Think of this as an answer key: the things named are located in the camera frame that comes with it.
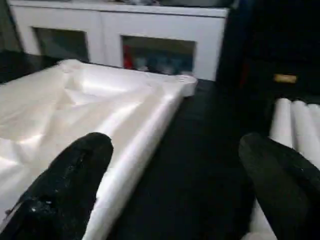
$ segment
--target glass cabinet door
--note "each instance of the glass cabinet door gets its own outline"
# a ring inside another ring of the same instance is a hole
[[[89,62],[86,32],[33,28],[41,55]]]
[[[12,7],[24,51],[105,64],[99,12]]]
[[[214,80],[225,19],[103,12],[108,65]]]
[[[123,67],[139,71],[192,75],[194,41],[154,37],[121,36]]]

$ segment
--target white cabinet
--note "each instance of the white cabinet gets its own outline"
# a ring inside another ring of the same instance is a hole
[[[24,51],[105,63],[99,12],[12,7]]]
[[[133,45],[160,52],[162,57],[157,58],[162,64],[170,59],[170,64],[179,66],[173,74],[192,72],[198,79],[215,80],[227,9],[118,5],[101,0],[8,2],[28,54],[124,67],[124,46]],[[183,56],[183,63],[177,55]]]
[[[188,41],[194,42],[194,76],[215,78],[224,18],[123,12],[103,12],[101,16],[108,65],[123,67],[124,36]]]

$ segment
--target gold label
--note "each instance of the gold label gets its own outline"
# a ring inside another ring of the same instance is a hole
[[[298,77],[295,75],[275,74],[274,81],[277,83],[295,84]]]

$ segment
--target white tray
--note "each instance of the white tray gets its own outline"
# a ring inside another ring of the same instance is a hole
[[[197,80],[65,60],[0,87],[0,219],[69,144],[108,135],[114,153],[83,240],[121,213],[183,97]]]

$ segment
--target black table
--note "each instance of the black table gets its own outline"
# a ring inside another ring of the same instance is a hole
[[[1,53],[0,83],[56,61]],[[195,96],[184,100],[176,113],[108,240],[240,239],[248,230],[254,196],[238,144],[247,132],[268,132],[260,103],[247,93],[200,80]]]

